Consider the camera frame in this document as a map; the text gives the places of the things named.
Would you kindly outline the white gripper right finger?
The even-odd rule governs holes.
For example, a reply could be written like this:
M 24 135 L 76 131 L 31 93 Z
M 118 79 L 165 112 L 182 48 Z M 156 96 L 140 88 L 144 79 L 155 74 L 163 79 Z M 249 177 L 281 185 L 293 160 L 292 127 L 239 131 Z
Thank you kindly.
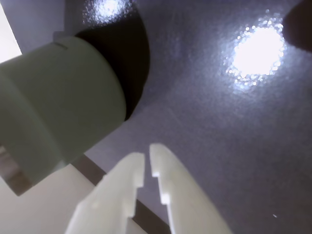
M 232 231 L 192 175 L 165 145 L 150 145 L 152 177 L 158 179 L 173 234 L 230 234 Z

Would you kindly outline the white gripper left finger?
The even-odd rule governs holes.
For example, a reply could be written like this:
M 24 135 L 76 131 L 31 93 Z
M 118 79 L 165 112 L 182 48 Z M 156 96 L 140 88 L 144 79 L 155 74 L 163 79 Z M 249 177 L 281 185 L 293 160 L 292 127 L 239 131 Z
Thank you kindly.
M 76 206 L 67 234 L 124 234 L 144 185 L 144 154 L 130 153 Z

